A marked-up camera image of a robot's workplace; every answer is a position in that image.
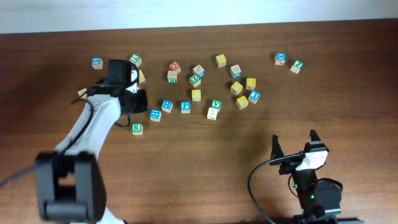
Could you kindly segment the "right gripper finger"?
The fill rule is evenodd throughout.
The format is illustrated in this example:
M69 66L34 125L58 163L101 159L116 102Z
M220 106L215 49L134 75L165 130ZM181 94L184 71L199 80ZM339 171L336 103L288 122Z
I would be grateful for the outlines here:
M310 130L310 144L323 144L323 141L314 129Z
M280 159L284 157L283 150L279 144L278 136L273 134L272 135L272 150L271 150L271 160Z

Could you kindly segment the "green R block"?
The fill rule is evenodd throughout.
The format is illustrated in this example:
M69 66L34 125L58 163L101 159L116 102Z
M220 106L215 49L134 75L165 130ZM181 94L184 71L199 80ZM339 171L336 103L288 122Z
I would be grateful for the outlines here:
M133 123L131 132L133 135L143 135L143 125L141 123Z

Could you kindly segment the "yellow C block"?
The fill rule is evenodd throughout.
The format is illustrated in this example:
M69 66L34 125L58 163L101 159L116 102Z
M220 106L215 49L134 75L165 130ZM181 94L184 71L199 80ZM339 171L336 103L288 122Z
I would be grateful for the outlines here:
M192 101L201 101L201 90L192 90Z

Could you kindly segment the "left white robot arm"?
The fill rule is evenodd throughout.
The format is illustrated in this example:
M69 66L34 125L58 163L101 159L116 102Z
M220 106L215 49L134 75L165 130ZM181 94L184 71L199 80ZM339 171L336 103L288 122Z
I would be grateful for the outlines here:
M35 159L37 205L42 220L57 223L124 223L106 205L106 189L97 163L101 148L122 115L147 111L137 65L120 59L108 63L108 75L76 102L85 107L53 152Z

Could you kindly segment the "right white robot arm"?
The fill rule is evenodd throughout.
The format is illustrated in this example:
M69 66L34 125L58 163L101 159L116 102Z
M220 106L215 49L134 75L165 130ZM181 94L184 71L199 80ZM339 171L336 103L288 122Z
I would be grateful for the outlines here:
M315 130L310 131L310 141L296 154L286 156L278 141L272 136L271 165L279 166L280 175L290 175L302 209L293 217L293 223L337 223L341 213L340 202L343 185L330 178L319 179L316 171L326 164L330 150Z

